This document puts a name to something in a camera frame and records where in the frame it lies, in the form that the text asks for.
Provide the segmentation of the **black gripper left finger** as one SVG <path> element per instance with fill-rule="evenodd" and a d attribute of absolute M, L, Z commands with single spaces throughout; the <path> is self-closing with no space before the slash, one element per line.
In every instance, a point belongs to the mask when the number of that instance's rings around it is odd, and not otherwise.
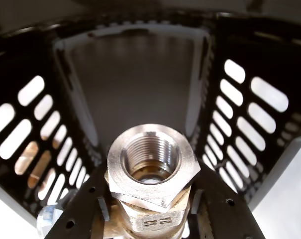
<path fill-rule="evenodd" d="M 105 166 L 94 169 L 65 208 L 47 239 L 101 239 L 110 220 L 111 194 Z"/>

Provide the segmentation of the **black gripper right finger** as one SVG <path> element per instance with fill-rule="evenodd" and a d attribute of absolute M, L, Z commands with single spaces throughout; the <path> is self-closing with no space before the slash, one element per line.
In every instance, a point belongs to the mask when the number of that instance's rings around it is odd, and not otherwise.
<path fill-rule="evenodd" d="M 263 239 L 246 202 L 213 170 L 201 165 L 190 193 L 191 239 Z"/>

